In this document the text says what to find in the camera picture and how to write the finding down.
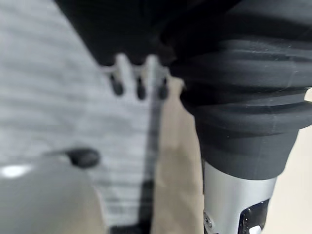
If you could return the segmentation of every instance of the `black rubber sleeve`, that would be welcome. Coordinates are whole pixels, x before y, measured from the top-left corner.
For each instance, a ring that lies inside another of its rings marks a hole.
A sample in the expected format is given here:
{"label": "black rubber sleeve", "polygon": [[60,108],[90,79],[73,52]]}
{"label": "black rubber sleeve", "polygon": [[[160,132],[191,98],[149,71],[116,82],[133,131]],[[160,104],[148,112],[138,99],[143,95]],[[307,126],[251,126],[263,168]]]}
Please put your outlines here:
{"label": "black rubber sleeve", "polygon": [[277,177],[298,130],[312,123],[304,100],[312,87],[312,4],[213,2],[164,32],[178,57],[171,73],[185,81],[181,100],[208,163],[239,178]]}

